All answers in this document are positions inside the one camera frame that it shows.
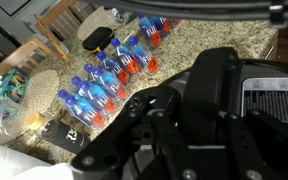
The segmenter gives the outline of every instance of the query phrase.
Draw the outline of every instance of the countertop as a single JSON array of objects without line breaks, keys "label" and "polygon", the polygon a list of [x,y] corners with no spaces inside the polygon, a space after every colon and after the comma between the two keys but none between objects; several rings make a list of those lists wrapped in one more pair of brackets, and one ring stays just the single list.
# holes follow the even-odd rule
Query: countertop
[{"label": "countertop", "polygon": [[[137,23],[135,20],[119,27],[114,32],[115,36],[123,41],[130,34],[138,34]],[[268,23],[264,21],[207,22],[183,20],[172,31],[172,34],[152,51],[153,56],[161,65],[160,71],[153,76],[148,76],[144,72],[134,75],[127,85],[127,89],[132,95],[139,90],[157,86],[174,74],[189,68],[198,54],[205,49],[231,46],[241,58],[259,58],[275,33],[276,30],[269,29]],[[68,89],[71,86],[70,80],[73,76],[83,75],[84,64],[98,64],[96,57],[83,49],[82,41],[76,34],[66,39],[64,44],[70,51],[70,61],[64,62],[58,56],[47,58],[33,70],[31,76],[47,69],[56,70],[60,77],[60,89]],[[106,48],[105,52],[112,54],[112,46]],[[94,139],[101,132],[94,131],[78,122],[67,113],[58,98],[54,99],[46,115],[59,118],[89,136],[90,139]],[[74,157],[74,154],[61,150],[54,160],[50,160],[50,152],[56,152],[58,149],[54,149],[54,145],[36,137],[31,131],[24,133],[9,147],[53,163],[69,162]]]}]

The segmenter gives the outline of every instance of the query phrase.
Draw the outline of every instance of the black frame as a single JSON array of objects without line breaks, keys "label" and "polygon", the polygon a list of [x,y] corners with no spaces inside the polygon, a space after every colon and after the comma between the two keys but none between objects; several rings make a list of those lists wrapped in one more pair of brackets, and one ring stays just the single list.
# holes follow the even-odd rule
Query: black frame
[{"label": "black frame", "polygon": [[[250,76],[242,71],[243,65],[276,69],[278,74],[288,76],[288,65],[283,63],[242,61],[233,48],[205,50],[190,68],[182,98],[179,91],[168,85],[135,93],[115,121],[73,159],[74,176],[85,180],[122,179],[125,163],[134,158],[139,146],[152,145],[155,159],[144,170],[138,168],[138,157],[133,160],[136,165],[131,167],[131,173],[134,169],[133,176],[138,180],[288,180],[288,125],[256,109],[243,118],[239,110],[234,113],[237,110],[234,102],[239,100],[231,97],[238,94],[240,84],[235,81],[242,82]],[[200,76],[214,83],[207,86],[205,78],[199,79]],[[201,94],[200,83],[207,92]],[[231,101],[225,107],[221,106],[228,100],[210,98],[223,95]],[[183,111],[182,108],[188,107],[183,107],[185,104],[193,106],[191,111],[198,113]],[[216,148],[202,148],[204,145]]]},{"label": "black frame", "polygon": [[32,0],[26,0],[22,5],[20,5],[15,11],[13,12],[8,12],[7,10],[4,9],[4,7],[2,7],[2,5],[0,4],[0,8],[10,17],[12,17],[13,15],[15,15],[18,11],[20,11],[25,5],[27,5],[29,2],[31,2]]}]

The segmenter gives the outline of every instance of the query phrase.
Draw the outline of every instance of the wooden chair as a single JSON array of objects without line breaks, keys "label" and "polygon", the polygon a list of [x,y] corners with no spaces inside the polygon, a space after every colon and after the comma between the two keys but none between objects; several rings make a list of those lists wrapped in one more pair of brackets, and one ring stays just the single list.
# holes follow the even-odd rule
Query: wooden chair
[{"label": "wooden chair", "polygon": [[34,37],[16,49],[16,51],[0,63],[0,75],[5,75],[13,68],[24,75],[28,75],[32,69],[38,65],[38,61],[32,57],[32,55],[36,53],[44,57],[54,55],[54,52],[51,49],[43,44],[38,38]]},{"label": "wooden chair", "polygon": [[44,26],[55,29],[58,35],[66,39],[81,23],[87,18],[88,14],[79,5],[77,0],[60,0],[49,9],[41,18]]}]

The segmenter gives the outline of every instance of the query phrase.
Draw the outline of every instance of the bottle label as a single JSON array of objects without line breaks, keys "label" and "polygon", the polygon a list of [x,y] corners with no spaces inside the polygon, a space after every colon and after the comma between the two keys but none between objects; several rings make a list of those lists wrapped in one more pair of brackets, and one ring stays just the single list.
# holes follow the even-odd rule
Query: bottle label
[{"label": "bottle label", "polygon": [[113,74],[104,72],[100,79],[100,83],[114,93],[117,98],[125,99],[127,97],[125,87],[113,76]]},{"label": "bottle label", "polygon": [[83,122],[92,127],[103,127],[106,119],[94,108],[83,111]]},{"label": "bottle label", "polygon": [[161,44],[161,36],[159,35],[155,25],[152,24],[148,18],[144,18],[139,25],[147,40],[149,40],[155,46],[159,46]]},{"label": "bottle label", "polygon": [[112,98],[98,85],[92,85],[90,93],[96,99],[96,103],[101,106],[105,113],[114,113],[117,110],[116,104]]},{"label": "bottle label", "polygon": [[128,50],[126,46],[120,46],[116,49],[117,56],[119,57],[121,64],[125,67],[126,71],[135,74],[140,71],[134,56]]},{"label": "bottle label", "polygon": [[73,128],[71,128],[69,131],[68,131],[68,134],[66,136],[66,139],[69,139],[71,141],[73,141],[73,144],[75,143],[76,139],[77,139],[77,131]]},{"label": "bottle label", "polygon": [[106,58],[103,61],[104,69],[108,70],[112,74],[114,74],[118,80],[120,80],[123,84],[127,84],[130,81],[129,75],[121,68],[121,66],[111,58]]},{"label": "bottle label", "polygon": [[154,23],[156,29],[160,32],[162,38],[171,33],[171,25],[169,19],[163,17],[150,17],[150,20]]},{"label": "bottle label", "polygon": [[80,121],[88,126],[94,124],[94,120],[97,122],[104,121],[100,109],[96,106],[91,105],[87,100],[83,99],[79,95],[72,94],[77,99],[77,104],[74,106],[74,114]]},{"label": "bottle label", "polygon": [[149,51],[145,51],[141,45],[135,46],[132,52],[142,68],[147,68],[150,73],[156,73],[158,71],[159,66],[156,59]]}]

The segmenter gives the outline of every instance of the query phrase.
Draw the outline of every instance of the black machine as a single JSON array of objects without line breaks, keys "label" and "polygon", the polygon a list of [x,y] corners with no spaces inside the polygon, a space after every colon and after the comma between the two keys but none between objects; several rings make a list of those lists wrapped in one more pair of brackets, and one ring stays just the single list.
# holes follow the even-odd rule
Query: black machine
[{"label": "black machine", "polygon": [[[166,17],[288,24],[288,0],[93,2]],[[288,180],[288,65],[242,60],[232,48],[205,50],[188,70],[135,93],[71,164],[77,179],[130,179],[130,172],[139,180]]]}]

